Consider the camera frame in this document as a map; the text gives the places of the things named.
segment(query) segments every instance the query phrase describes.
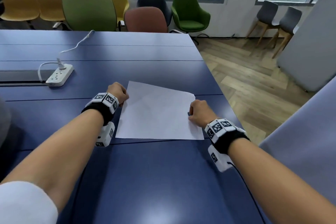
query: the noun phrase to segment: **person's right arm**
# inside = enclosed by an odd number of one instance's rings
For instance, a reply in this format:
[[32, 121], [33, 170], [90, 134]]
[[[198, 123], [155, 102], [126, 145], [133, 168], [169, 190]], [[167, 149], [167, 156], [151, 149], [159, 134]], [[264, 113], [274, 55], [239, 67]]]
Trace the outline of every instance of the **person's right arm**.
[[[205, 126], [217, 116], [205, 101], [191, 104], [189, 119]], [[228, 155], [255, 199], [274, 224], [336, 223], [336, 207], [271, 155], [240, 138]]]

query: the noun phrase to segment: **red chair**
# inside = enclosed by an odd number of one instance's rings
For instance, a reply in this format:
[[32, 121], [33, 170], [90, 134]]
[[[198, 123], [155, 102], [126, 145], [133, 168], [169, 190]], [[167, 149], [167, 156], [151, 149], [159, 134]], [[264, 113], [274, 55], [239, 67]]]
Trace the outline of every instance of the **red chair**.
[[167, 33], [168, 27], [162, 11], [156, 7], [139, 7], [125, 13], [129, 32]]

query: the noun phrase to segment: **power strip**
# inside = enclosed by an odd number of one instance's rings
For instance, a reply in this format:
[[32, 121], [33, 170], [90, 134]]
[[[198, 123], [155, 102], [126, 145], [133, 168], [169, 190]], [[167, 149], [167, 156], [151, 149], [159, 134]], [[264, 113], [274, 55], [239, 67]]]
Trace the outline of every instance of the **power strip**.
[[46, 80], [46, 84], [49, 87], [61, 87], [69, 78], [73, 71], [73, 66], [69, 64], [64, 64], [65, 69], [57, 68], [56, 71]]

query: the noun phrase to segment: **black wire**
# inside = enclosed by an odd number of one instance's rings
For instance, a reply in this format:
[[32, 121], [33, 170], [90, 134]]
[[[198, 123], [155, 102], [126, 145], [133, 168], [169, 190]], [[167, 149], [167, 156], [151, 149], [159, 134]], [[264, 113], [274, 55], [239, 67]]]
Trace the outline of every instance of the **black wire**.
[[260, 209], [259, 209], [259, 207], [258, 207], [258, 205], [257, 205], [257, 202], [255, 201], [255, 199], [254, 199], [254, 197], [253, 197], [253, 195], [252, 195], [252, 193], [251, 193], [249, 187], [247, 186], [247, 184], [246, 184], [246, 182], [245, 182], [243, 176], [242, 176], [241, 173], [238, 171], [238, 168], [237, 168], [233, 163], [231, 163], [231, 162], [227, 162], [227, 163], [230, 164], [230, 165], [232, 165], [232, 166], [236, 169], [236, 171], [238, 172], [238, 174], [240, 175], [240, 177], [242, 178], [243, 182], [245, 183], [245, 186], [246, 186], [247, 190], [248, 190], [249, 193], [250, 193], [251, 198], [253, 199], [253, 202], [254, 202], [254, 204], [255, 204], [255, 207], [258, 209], [259, 215], [260, 215], [261, 219], [263, 220], [263, 223], [266, 224], [266, 222], [265, 222], [265, 220], [264, 220], [264, 217], [262, 216], [262, 214], [261, 214], [261, 212], [260, 212]]
[[79, 178], [79, 181], [78, 181], [77, 190], [76, 190], [76, 193], [75, 193], [75, 196], [74, 196], [74, 203], [73, 203], [72, 209], [71, 209], [70, 223], [73, 223], [73, 218], [74, 218], [74, 215], [75, 215], [75, 208], [76, 208], [76, 201], [77, 201], [79, 189], [80, 189], [83, 177], [84, 177], [85, 170], [86, 170], [86, 166], [84, 167], [84, 169], [82, 171], [82, 174], [81, 174], [81, 177]]

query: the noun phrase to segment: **white paper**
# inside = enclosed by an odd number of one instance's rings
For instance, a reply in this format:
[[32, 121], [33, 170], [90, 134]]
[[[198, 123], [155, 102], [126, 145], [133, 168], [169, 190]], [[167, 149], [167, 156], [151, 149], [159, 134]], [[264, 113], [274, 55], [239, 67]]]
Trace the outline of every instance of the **white paper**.
[[202, 129], [188, 120], [193, 94], [134, 81], [127, 92], [117, 138], [204, 140]]

